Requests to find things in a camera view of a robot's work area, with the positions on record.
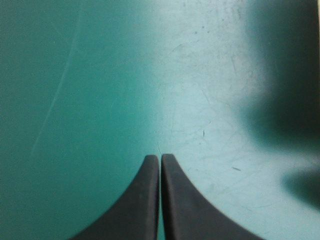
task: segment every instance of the black curved edge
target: black curved edge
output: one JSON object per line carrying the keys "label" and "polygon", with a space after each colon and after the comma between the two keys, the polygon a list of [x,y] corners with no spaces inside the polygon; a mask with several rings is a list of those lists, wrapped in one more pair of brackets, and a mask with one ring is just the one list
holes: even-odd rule
{"label": "black curved edge", "polygon": [[161,159],[166,240],[261,240],[223,215],[194,187],[172,154]]}
{"label": "black curved edge", "polygon": [[115,204],[71,240],[155,240],[158,211],[159,162],[148,155]]}

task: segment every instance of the green surface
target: green surface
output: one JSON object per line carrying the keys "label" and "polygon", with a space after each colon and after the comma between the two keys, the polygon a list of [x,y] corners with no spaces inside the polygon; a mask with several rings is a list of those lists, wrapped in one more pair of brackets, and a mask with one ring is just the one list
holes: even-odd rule
{"label": "green surface", "polygon": [[316,1],[0,4],[1,239],[74,235],[162,153],[250,231],[317,239]]}
{"label": "green surface", "polygon": [[65,239],[154,139],[143,1],[1,2],[1,239]]}

